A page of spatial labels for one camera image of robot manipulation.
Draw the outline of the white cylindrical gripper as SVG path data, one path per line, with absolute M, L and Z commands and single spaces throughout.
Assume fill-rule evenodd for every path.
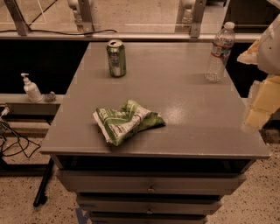
M 238 56 L 237 61 L 246 65 L 256 65 L 259 42 L 257 39 Z M 255 80 L 249 89 L 241 129 L 245 132 L 260 130 L 279 109 L 280 76 L 269 74 L 263 81 Z

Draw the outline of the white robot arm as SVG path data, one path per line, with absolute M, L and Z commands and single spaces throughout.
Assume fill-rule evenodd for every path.
M 247 51 L 241 53 L 238 62 L 257 65 L 268 76 L 254 81 L 250 87 L 243 118 L 243 127 L 260 130 L 269 120 L 279 116 L 280 109 L 280 15 Z

